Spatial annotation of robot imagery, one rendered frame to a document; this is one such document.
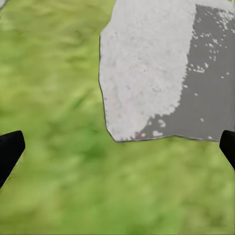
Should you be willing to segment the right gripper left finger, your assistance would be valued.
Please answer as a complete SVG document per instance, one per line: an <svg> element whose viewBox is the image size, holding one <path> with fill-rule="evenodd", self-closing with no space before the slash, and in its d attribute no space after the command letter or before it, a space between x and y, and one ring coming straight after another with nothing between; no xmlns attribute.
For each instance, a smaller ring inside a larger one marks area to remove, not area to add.
<svg viewBox="0 0 235 235"><path fill-rule="evenodd" d="M0 136L0 188L25 149L24 136L16 131Z"/></svg>

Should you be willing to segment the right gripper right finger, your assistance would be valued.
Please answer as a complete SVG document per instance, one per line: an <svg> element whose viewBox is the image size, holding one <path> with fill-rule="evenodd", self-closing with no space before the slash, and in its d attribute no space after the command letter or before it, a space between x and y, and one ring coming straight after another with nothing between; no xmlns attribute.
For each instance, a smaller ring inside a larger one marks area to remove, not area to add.
<svg viewBox="0 0 235 235"><path fill-rule="evenodd" d="M223 131L219 147L235 169L235 132Z"/></svg>

